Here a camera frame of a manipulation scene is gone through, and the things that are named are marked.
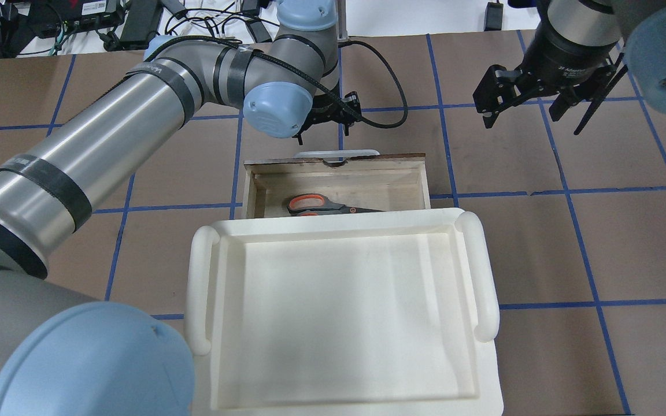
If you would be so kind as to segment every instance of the robotic arm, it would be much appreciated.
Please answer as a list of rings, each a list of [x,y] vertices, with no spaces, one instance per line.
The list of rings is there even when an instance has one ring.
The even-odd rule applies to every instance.
[[[552,0],[539,12],[523,62],[515,70],[491,66],[474,92],[486,127],[534,97],[558,94],[555,120],[581,100],[600,105],[622,74],[620,61],[608,60],[621,36],[645,98],[666,109],[666,0]],[[251,126],[275,137],[300,138],[325,121],[346,128],[405,121],[404,93],[386,63],[404,102],[399,122],[369,121],[355,93],[331,92],[338,89],[333,0],[280,0],[278,17],[268,55],[201,36],[170,40],[0,166],[0,414],[187,414],[193,364],[177,332],[130,306],[41,279],[55,248],[204,103],[242,109]]]
[[[473,93],[484,126],[502,111],[531,98],[557,95],[549,108],[558,121],[572,106],[590,107],[575,130],[579,134],[629,68],[644,97],[666,113],[666,0],[539,0],[541,22],[523,61],[514,70],[492,65]],[[608,53],[616,42],[626,48],[616,61]]]
[[[40,279],[47,257],[206,102],[242,109],[275,137],[362,119],[356,105],[330,97],[335,2],[285,0],[278,18],[268,55],[220,39],[169,40],[0,166],[0,414],[187,414],[193,364],[180,335],[135,308]]]

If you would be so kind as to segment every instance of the cable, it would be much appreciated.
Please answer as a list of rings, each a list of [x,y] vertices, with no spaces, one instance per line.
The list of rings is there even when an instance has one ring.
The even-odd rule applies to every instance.
[[[238,44],[235,42],[228,42],[225,39],[217,39],[213,38],[210,36],[206,35],[190,35],[190,36],[183,36],[180,38],[175,38],[171,39],[168,42],[160,45],[156,50],[153,51],[146,59],[145,62],[152,61],[153,59],[156,58],[156,56],[159,55],[159,53],[164,52],[168,47],[175,45],[180,42],[184,42],[185,40],[205,40],[206,42],[215,42],[216,44],[222,44],[228,47],[232,47],[234,49],[238,49]],[[376,50],[372,45],[367,44],[365,42],[362,42],[361,40],[347,40],[346,42],[342,42],[338,44],[338,47],[348,47],[350,45],[357,44],[360,46],[363,46],[367,48],[368,50],[372,51],[375,53],[375,55],[380,59],[380,61],[384,64],[384,66],[387,68],[387,71],[389,71],[390,76],[392,77],[392,81],[394,81],[395,86],[397,87],[397,91],[399,92],[399,97],[402,99],[402,117],[391,124],[383,124],[383,123],[378,123],[376,121],[369,120],[368,118],[365,118],[361,114],[357,113],[354,109],[351,108],[351,106],[348,105],[348,103],[344,102],[344,100],[341,100],[340,97],[338,97],[338,94],[332,92],[328,88],[326,88],[324,85],[320,84],[319,81],[316,81],[313,79],[311,76],[307,75],[303,71],[300,71],[299,69],[295,68],[294,66],[291,66],[290,64],[286,63],[285,61],[282,61],[278,58],[275,58],[274,56],[271,55],[266,55],[266,53],[262,52],[261,50],[253,50],[252,54],[256,58],[260,58],[264,61],[269,61],[272,64],[275,64],[277,66],[281,66],[281,68],[287,69],[289,72],[295,74],[296,76],[299,76],[299,78],[304,79],[305,81],[309,82],[313,86],[317,87],[318,90],[324,92],[328,97],[330,97],[337,105],[341,107],[343,111],[345,111],[347,114],[352,116],[354,120],[356,121],[362,121],[365,124],[368,124],[372,127],[377,127],[379,129],[394,129],[396,127],[402,126],[403,123],[405,123],[405,120],[408,118],[408,103],[407,100],[405,99],[405,91],[402,90],[402,85],[400,85],[399,80],[397,79],[396,74],[394,73],[394,70],[392,67],[389,65],[387,60],[384,58],[384,56],[381,55],[381,53]]]
[[[39,53],[45,53],[45,52],[50,52],[50,48],[45,50],[39,50],[38,52],[19,53],[17,56],[37,55]]]
[[[234,20],[240,20],[246,24],[246,27],[248,27],[248,21],[246,21],[245,18],[242,18],[241,16],[228,16],[227,18],[223,19],[223,24],[222,26],[220,26],[220,28],[223,31],[223,34],[225,33],[225,25],[228,24],[229,21],[234,21]]]
[[[189,9],[185,9],[185,10],[180,10],[180,11],[178,11],[178,12],[172,14],[171,16],[169,16],[169,19],[166,21],[166,25],[164,26],[164,34],[170,35],[170,34],[172,34],[172,32],[174,32],[174,30],[176,29],[176,27],[180,26],[181,24],[186,23],[186,22],[189,21],[189,19],[191,19],[191,18],[196,18],[196,17],[193,17],[193,16],[192,16],[192,17],[190,17],[190,18],[177,19],[177,17],[178,17],[180,14],[183,14],[183,13],[197,12],[197,11],[204,11],[204,12],[215,12],[215,13],[217,13],[217,16],[221,16],[221,15],[227,14],[227,15],[229,15],[228,18],[230,18],[230,17],[232,17],[232,16],[249,17],[249,16],[244,15],[243,13],[229,12],[229,11],[228,11],[229,8],[230,8],[230,6],[227,7],[227,8],[225,8],[225,10],[220,10],[220,9],[209,9],[209,8],[189,8]],[[172,22],[174,19],[177,19],[178,21],[180,21],[180,23],[179,23],[179,24],[175,24],[174,27],[172,27],[172,29],[171,29],[171,31],[170,31],[170,30],[169,30],[169,24],[171,24],[171,22]],[[266,20],[266,19],[263,19],[263,18],[258,18],[257,20],[260,20],[260,21],[262,21],[262,22],[264,22],[264,23],[272,24],[272,25],[274,25],[274,26],[276,26],[276,27],[279,27],[279,24],[277,24],[277,23],[275,23],[275,22],[273,22],[273,21],[269,21],[269,20]]]

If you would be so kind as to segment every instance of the orange scissors handle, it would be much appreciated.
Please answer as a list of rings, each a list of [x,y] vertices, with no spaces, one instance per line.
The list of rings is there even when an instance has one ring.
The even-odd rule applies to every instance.
[[[291,198],[287,204],[287,210],[291,215],[300,217],[379,212],[331,202],[328,197],[319,193],[306,193]]]

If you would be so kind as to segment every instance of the white tray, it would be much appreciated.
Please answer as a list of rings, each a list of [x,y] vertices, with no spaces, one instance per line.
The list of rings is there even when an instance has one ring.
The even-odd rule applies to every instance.
[[[187,292],[193,416],[502,414],[473,213],[220,221]]]

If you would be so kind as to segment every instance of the drawer handle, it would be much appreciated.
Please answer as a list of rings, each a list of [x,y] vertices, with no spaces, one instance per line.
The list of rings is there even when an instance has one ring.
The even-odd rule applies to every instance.
[[[497,303],[484,229],[479,218],[468,211],[457,218],[456,228],[464,235],[476,300],[478,324],[474,327],[474,337],[480,342],[490,342],[497,337],[500,328],[500,306]]]
[[[295,159],[300,158],[355,158],[357,156],[378,156],[380,153],[377,150],[361,149],[361,150],[321,150],[314,152],[299,152],[294,155]]]
[[[220,235],[211,226],[200,227],[192,239],[184,330],[187,332],[187,343],[194,355],[208,355],[212,349],[212,343],[206,334],[207,296],[212,246],[219,242]]]

